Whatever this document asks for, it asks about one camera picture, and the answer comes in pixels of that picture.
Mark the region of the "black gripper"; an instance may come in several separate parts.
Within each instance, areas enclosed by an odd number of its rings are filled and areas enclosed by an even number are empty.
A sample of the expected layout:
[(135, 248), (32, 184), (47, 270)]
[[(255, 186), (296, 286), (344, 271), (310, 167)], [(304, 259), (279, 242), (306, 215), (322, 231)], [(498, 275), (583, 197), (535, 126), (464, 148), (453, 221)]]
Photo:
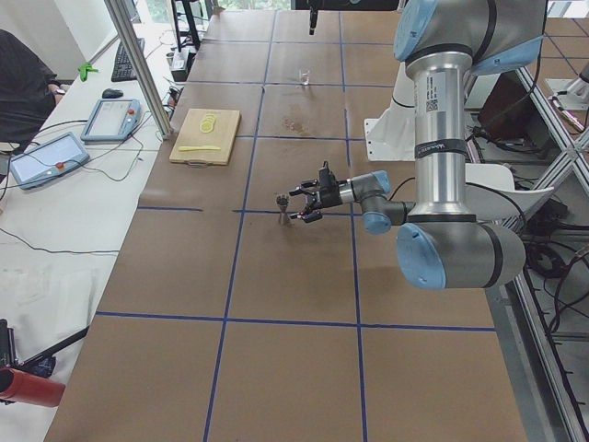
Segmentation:
[(340, 183), (335, 178), (304, 180), (293, 190), (290, 196), (296, 195), (314, 196), (314, 202), (306, 204), (304, 208), (289, 215), (291, 220), (300, 219), (306, 224), (318, 221), (322, 218), (321, 209), (340, 206), (343, 204), (340, 194)]

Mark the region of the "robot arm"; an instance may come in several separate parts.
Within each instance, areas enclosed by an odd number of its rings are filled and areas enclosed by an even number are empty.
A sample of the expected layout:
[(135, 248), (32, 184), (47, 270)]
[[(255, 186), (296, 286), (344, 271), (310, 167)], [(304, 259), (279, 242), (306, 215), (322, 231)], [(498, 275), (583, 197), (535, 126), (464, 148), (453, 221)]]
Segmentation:
[(394, 54), (414, 84), (414, 204), (390, 201), (384, 171), (338, 180), (323, 167), (297, 192), (306, 198), (298, 218), (361, 206), (374, 235), (398, 228), (397, 256), (405, 278), (419, 288), (485, 288), (513, 280), (525, 248), (510, 229), (482, 224), (466, 200), (464, 76), (499, 74), (531, 64), (546, 26), (543, 1), (411, 1), (403, 9)]

